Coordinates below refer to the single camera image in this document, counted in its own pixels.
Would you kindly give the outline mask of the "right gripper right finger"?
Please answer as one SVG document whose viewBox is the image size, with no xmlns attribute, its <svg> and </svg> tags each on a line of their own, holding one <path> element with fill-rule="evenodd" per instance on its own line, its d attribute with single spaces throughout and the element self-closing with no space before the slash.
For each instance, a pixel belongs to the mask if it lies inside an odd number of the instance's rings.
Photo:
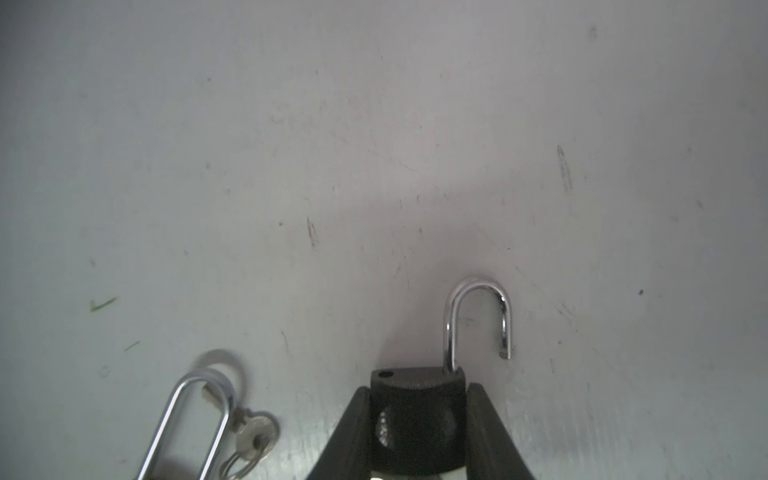
<svg viewBox="0 0 768 480">
<path fill-rule="evenodd" d="M 469 480 L 534 480 L 485 388 L 467 390 L 466 476 Z"/>
</svg>

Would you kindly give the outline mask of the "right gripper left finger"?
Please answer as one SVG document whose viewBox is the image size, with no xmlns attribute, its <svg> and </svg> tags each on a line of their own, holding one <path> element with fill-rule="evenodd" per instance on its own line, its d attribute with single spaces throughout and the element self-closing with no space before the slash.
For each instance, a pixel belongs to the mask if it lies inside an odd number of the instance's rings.
<svg viewBox="0 0 768 480">
<path fill-rule="evenodd" d="M 353 394 L 308 480 L 371 478 L 372 418 L 368 387 Z"/>
</svg>

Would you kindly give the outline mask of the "small black padlock keys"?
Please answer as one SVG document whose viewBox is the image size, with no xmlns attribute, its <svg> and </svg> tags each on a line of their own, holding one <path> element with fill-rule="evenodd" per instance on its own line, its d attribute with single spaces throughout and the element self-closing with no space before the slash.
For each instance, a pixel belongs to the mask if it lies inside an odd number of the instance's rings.
<svg viewBox="0 0 768 480">
<path fill-rule="evenodd" d="M 448 295 L 440 367 L 380 369 L 371 374 L 372 470 L 427 477 L 462 468 L 466 454 L 466 376 L 457 364 L 458 318 L 464 298 L 485 290 L 500 308 L 500 356 L 511 357 L 512 309 L 497 280 L 474 275 Z"/>
</svg>

